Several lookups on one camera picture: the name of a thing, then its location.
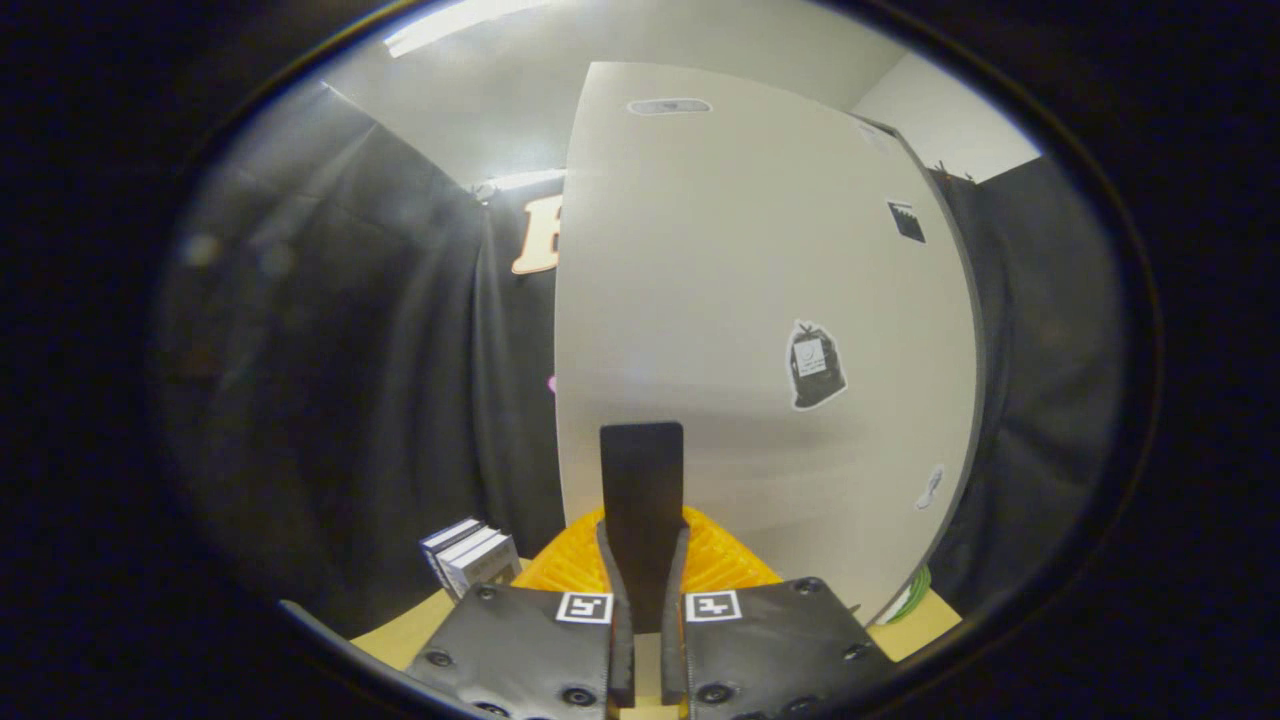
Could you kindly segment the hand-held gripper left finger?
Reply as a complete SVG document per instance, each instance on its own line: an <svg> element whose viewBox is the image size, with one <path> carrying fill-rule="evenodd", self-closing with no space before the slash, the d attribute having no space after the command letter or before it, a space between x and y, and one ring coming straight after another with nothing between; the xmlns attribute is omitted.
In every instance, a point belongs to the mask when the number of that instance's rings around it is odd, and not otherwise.
<svg viewBox="0 0 1280 720"><path fill-rule="evenodd" d="M611 541L643 497L644 428L599 430L603 593L479 583L413 657L407 675L484 719L618 719L636 700L634 623Z"/></svg>

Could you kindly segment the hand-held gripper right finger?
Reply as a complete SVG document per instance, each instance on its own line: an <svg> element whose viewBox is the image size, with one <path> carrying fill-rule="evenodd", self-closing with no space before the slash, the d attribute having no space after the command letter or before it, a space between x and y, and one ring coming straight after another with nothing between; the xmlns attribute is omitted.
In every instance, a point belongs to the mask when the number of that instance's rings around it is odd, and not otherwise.
<svg viewBox="0 0 1280 720"><path fill-rule="evenodd" d="M692 582L684 429L643 428L643 625L660 635L662 700L686 719L823 719L869 707L888 657L819 578Z"/></svg>

